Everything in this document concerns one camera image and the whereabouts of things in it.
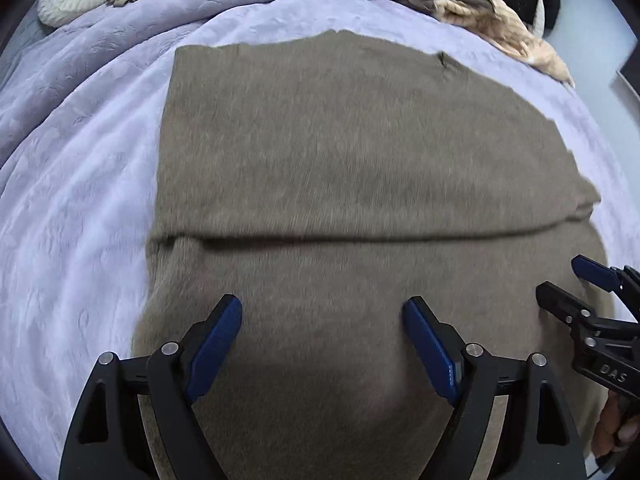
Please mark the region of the person's right hand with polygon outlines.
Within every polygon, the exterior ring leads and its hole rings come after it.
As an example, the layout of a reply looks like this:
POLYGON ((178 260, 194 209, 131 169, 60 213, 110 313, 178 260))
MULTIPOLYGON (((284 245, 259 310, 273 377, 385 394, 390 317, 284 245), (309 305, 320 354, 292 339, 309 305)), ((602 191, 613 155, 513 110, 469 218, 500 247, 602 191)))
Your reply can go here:
POLYGON ((616 442, 631 444, 639 434, 639 416, 634 415, 626 422, 623 421, 623 408, 620 395, 614 391, 608 392, 600 418, 594 428, 591 440, 591 452, 595 458, 613 452, 616 442))

